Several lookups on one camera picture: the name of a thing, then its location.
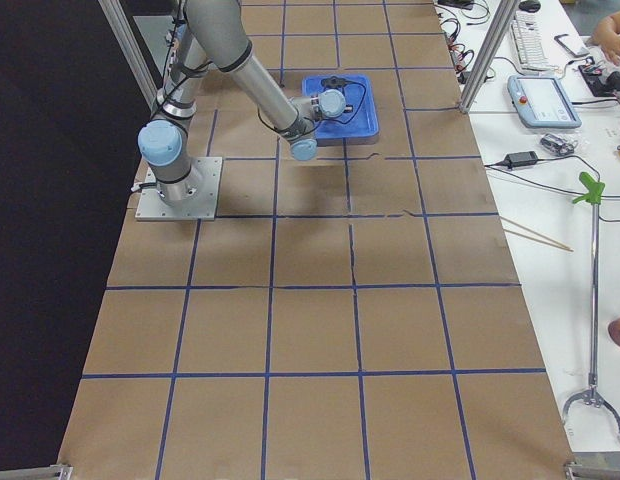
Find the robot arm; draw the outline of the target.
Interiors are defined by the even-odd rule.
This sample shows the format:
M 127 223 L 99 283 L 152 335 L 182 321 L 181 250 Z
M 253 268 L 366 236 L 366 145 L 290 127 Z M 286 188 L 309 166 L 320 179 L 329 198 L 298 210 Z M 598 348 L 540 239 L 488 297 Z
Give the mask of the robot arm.
M 197 91 L 211 66 L 229 75 L 254 102 L 260 121 L 288 142 L 296 160 L 315 157 L 315 130 L 321 121 L 336 120 L 351 109 L 335 88 L 286 97 L 255 55 L 238 1 L 180 1 L 174 21 L 183 34 L 157 91 L 150 121 L 138 134 L 139 150 L 155 177 L 156 195 L 165 205 L 185 204 L 203 186 L 186 143 Z

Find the person hand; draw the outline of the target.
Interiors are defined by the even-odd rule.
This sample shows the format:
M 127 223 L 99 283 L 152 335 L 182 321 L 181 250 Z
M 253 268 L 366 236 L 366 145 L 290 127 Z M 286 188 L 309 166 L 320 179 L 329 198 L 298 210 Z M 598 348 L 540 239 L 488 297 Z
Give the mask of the person hand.
M 605 58 L 618 65 L 620 63 L 620 11 L 601 19 L 591 38 L 593 43 L 601 48 Z

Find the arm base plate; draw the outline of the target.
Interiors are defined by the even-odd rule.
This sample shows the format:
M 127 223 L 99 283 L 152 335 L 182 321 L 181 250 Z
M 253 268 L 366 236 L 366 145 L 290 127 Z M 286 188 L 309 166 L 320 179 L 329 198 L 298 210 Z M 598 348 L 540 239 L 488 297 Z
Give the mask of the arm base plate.
M 159 182 L 151 167 L 145 182 L 154 186 L 140 191 L 135 218 L 138 221 L 190 221 L 215 219 L 222 157 L 190 157 L 189 176 L 176 184 Z

